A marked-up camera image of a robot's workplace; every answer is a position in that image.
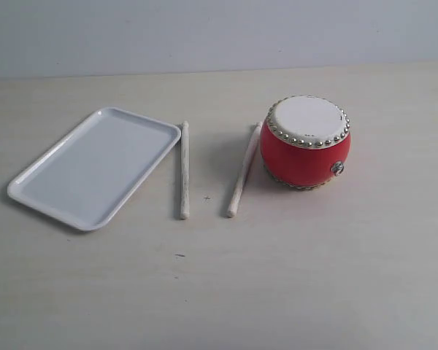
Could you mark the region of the white rectangular plastic tray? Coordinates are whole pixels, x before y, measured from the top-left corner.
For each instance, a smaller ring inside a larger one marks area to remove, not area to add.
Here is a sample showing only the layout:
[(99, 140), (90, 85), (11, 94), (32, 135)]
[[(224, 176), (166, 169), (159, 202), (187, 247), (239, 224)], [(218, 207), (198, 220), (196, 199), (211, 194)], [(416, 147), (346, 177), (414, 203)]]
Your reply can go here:
[(115, 107), (99, 109), (18, 174), (7, 194), (76, 230), (98, 230), (180, 137), (176, 125)]

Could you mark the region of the small red drum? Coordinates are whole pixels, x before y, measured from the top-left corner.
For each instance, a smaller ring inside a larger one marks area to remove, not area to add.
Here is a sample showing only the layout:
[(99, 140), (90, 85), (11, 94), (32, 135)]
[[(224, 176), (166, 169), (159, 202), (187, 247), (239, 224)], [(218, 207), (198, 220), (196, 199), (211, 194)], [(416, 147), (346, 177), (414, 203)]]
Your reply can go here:
[(298, 190), (319, 187), (345, 169), (350, 120), (335, 103), (317, 96), (290, 96), (274, 103), (260, 135), (264, 167)]

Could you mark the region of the white wooden drumstick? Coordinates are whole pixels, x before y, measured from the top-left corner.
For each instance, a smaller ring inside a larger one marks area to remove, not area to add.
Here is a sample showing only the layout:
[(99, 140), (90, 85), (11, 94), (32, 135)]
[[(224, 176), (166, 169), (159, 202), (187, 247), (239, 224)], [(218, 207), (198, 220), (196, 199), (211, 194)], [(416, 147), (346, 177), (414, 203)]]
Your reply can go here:
[(189, 123), (182, 123), (181, 135), (181, 193), (180, 193), (180, 219), (185, 220), (190, 216), (190, 135)]
[(228, 208), (227, 208), (227, 217), (233, 218), (237, 215), (240, 199), (242, 197), (242, 193), (245, 187), (245, 183), (247, 180), (247, 175), (250, 170), (251, 163), (253, 161), (253, 158), (255, 156), (255, 152), (258, 146), (258, 141), (260, 137), (260, 132), (262, 129), (263, 123), (258, 122), (251, 133), (251, 137), (247, 146), (247, 149), (245, 151), (245, 155), (242, 160), (242, 166), (240, 168), (240, 171), (237, 176), (236, 183), (234, 185), (234, 190), (231, 195), (231, 200), (229, 202)]

